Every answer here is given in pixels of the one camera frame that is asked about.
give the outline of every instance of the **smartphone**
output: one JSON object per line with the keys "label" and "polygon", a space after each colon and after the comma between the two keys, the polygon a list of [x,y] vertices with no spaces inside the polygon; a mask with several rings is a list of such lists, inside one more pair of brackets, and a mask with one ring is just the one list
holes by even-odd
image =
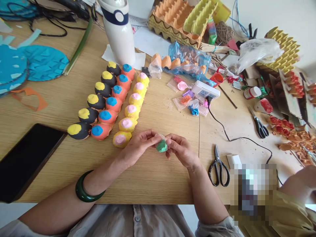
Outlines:
{"label": "smartphone", "polygon": [[18,200],[67,133],[35,124],[0,161],[0,201]]}

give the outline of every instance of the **egg carton cup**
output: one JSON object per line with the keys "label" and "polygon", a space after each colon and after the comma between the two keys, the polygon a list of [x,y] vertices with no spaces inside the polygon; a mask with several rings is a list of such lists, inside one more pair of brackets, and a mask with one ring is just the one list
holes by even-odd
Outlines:
{"label": "egg carton cup", "polygon": [[200,1],[185,20],[183,30],[203,36],[206,25],[216,10],[217,5],[218,2],[215,1]]}
{"label": "egg carton cup", "polygon": [[202,36],[183,31],[185,20],[194,9],[183,0],[163,0],[151,12],[148,28],[154,29],[158,35],[162,33],[164,39],[170,38],[171,42],[199,48]]}
{"label": "egg carton cup", "polygon": [[266,71],[272,72],[272,74],[278,74],[278,69],[281,69],[285,74],[293,70],[293,64],[297,62],[298,52],[300,45],[293,40],[293,37],[288,37],[282,30],[278,30],[278,27],[271,29],[265,38],[274,39],[280,45],[280,49],[284,50],[281,57],[277,58],[275,62],[270,64],[257,63],[257,66]]}

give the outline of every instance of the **wooden table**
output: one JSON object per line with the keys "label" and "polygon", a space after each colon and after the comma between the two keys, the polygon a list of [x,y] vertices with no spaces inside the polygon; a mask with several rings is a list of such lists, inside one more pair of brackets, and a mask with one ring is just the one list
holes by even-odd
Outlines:
{"label": "wooden table", "polygon": [[[11,23],[16,36],[12,46],[17,46],[31,35],[28,25],[20,29]],[[49,29],[50,33],[58,32],[51,24],[41,21],[40,29]],[[39,37],[33,44],[54,47],[71,58],[79,44],[83,32],[67,29],[68,35],[63,38]],[[48,107],[40,112],[34,112],[13,99],[10,95],[1,99],[0,104],[0,157],[22,138],[35,124],[42,123],[58,129],[67,127],[78,121],[78,110],[87,107],[87,96],[94,93],[94,84],[100,80],[101,73],[106,70],[107,62],[101,56],[107,44],[106,34],[93,25],[86,46],[68,76],[62,76],[47,82],[26,82],[24,86],[32,87],[47,101]],[[163,73],[162,79],[151,79],[145,102],[140,113],[135,132],[153,128],[167,135],[175,133],[184,136],[191,143],[194,151],[199,153],[205,168],[208,169],[214,160],[214,144],[217,143],[221,160],[227,164],[226,155],[239,154],[242,163],[264,164],[269,152],[252,144],[250,141],[235,141],[229,143],[224,136],[220,124],[211,118],[194,117],[187,109],[179,112],[172,99],[180,97],[166,84],[172,79],[170,74]],[[224,94],[212,101],[211,110],[221,121],[230,138],[246,136],[273,151],[271,163],[277,163],[280,178],[286,177],[300,169],[299,163],[289,153],[278,150],[275,144],[280,138],[270,135],[261,140],[255,133],[253,119],[247,106],[255,101],[247,101],[241,91],[232,90],[228,83],[222,88],[232,98],[238,109],[235,109]],[[128,104],[125,100],[122,108]],[[44,168],[32,182],[18,202],[40,202],[53,192],[74,182],[87,170],[99,166],[107,159],[116,156],[121,149],[112,144],[112,138],[118,131],[118,121],[124,117],[119,114],[117,122],[109,137],[99,142],[91,137],[78,141],[69,136],[61,143]],[[224,204],[230,204],[234,186],[217,187],[218,194]],[[126,170],[107,190],[99,203],[142,203],[142,204],[192,204],[192,194],[187,170],[173,155],[167,160],[164,154],[155,149],[149,149],[133,167]]]}

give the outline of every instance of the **twine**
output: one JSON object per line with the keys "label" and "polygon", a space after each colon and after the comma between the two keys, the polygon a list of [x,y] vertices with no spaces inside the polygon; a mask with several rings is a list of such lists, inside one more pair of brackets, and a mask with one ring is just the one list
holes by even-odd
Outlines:
{"label": "twine", "polygon": [[220,21],[215,25],[216,27],[216,43],[219,44],[222,42],[223,45],[227,45],[229,41],[234,37],[235,32],[225,24],[225,22]]}

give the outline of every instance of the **green clay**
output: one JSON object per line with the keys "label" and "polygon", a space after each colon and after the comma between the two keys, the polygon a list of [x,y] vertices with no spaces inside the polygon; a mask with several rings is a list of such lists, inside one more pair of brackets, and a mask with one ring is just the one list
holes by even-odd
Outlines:
{"label": "green clay", "polygon": [[157,151],[158,152],[165,152],[167,150],[168,150],[168,146],[166,144],[166,141],[162,140],[157,146]]}

